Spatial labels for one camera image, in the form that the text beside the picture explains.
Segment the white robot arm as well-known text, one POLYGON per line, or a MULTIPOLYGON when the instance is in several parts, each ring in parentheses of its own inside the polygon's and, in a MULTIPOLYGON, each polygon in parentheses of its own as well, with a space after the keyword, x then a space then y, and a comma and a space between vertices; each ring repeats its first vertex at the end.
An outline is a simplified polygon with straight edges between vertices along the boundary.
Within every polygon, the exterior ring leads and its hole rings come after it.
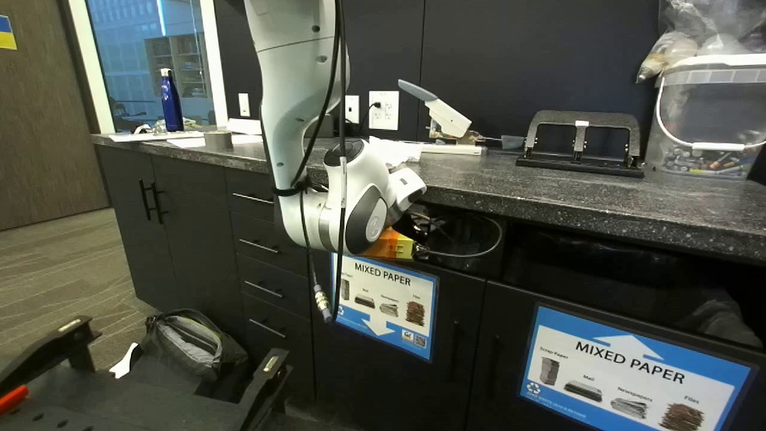
POLYGON ((320 122, 341 106, 350 52, 342 0, 244 0, 260 70, 260 136, 284 236, 306 249, 365 254, 426 190, 405 164, 320 122))

